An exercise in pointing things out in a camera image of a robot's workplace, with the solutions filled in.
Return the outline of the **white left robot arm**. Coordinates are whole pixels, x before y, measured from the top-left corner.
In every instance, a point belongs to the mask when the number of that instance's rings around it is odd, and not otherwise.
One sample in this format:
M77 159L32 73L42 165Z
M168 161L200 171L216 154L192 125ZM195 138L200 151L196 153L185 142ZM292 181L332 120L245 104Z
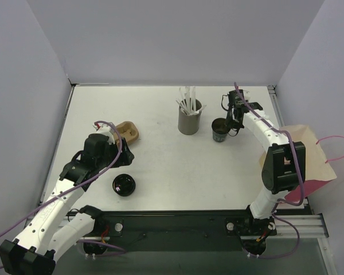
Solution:
M67 163L51 196L12 241L0 245L0 259L8 274L52 274L58 259L79 239L104 231L102 211L84 206L63 228L59 225L90 184L109 168L129 166L134 159L125 138L116 142L110 133L93 133L84 148Z

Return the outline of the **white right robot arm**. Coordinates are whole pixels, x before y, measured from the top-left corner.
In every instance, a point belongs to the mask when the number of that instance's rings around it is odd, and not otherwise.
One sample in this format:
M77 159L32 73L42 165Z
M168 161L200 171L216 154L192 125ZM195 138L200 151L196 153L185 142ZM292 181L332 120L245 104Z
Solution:
M226 94L228 107L225 125L236 132L250 130L266 155L261 171L264 187L250 204L251 214L244 217L243 228L254 234L263 227L263 219L272 215L275 206L285 202L289 192L300 188L299 205L304 198L304 181L306 174L306 148L302 142L294 142L288 131L277 129L270 121L262 106L249 102L243 91L235 89Z

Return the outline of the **dark coffee cup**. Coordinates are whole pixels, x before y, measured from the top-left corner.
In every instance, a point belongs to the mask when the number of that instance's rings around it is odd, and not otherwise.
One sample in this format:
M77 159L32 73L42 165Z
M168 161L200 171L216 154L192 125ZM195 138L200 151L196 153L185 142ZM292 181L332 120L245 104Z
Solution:
M224 142L230 129L225 125L225 118L216 118L212 122L212 136L215 142Z

